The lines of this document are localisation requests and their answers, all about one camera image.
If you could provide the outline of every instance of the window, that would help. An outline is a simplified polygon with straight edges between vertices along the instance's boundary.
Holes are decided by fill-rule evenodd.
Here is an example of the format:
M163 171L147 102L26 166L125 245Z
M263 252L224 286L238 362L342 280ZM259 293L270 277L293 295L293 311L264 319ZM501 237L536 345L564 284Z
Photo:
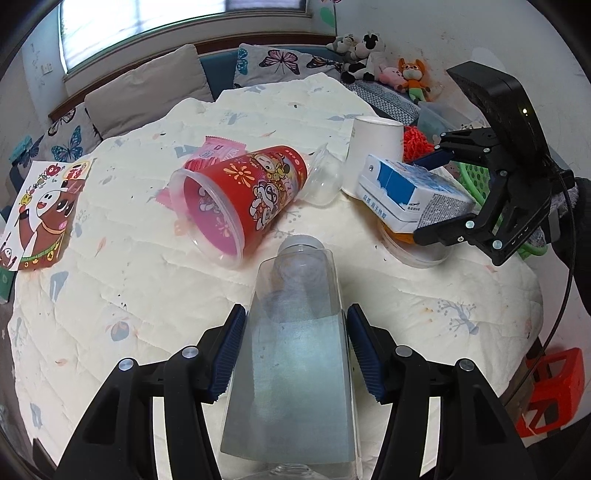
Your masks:
M306 0L64 0L60 30L66 70L153 28L249 9L304 11Z

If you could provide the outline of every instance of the blue and white box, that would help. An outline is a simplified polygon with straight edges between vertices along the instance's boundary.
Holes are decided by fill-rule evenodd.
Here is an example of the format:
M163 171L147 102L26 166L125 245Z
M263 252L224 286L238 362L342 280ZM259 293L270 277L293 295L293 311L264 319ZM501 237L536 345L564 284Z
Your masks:
M357 194L390 230L417 228L469 213L474 199L445 179L416 165L368 155Z

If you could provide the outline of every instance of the paper card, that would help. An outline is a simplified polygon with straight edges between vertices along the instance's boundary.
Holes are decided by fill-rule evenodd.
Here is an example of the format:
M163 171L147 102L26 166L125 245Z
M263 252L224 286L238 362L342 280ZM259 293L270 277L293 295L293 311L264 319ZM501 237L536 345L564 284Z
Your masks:
M34 270L57 262L91 163L32 163L4 229L0 267Z

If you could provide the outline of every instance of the red plastic object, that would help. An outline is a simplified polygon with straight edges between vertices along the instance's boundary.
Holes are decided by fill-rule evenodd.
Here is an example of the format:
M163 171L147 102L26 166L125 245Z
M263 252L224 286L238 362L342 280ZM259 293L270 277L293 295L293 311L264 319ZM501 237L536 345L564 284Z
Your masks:
M417 127L404 128L404 155L402 159L405 163L410 163L433 151L433 145L427 141L427 137Z
M550 377L549 365L560 361L564 361L560 373ZM528 368L533 362L533 360L527 362ZM517 422L517 432L522 438L549 432L570 422L579 407L585 389L583 352L580 348L545 355L535 371L539 375L537 377L539 380L534 384L534 393L531 396L528 411L536 410L537 412L529 423L525 422L523 414ZM552 404L557 404L558 419L538 427L540 418Z

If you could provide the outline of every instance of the beige cushion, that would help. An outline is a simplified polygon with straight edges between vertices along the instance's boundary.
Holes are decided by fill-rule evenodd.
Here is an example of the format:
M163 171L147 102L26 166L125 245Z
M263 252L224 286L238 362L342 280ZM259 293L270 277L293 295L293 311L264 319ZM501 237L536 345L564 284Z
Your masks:
M116 137L166 115L185 98L213 102L195 45L151 60L86 95L103 138Z

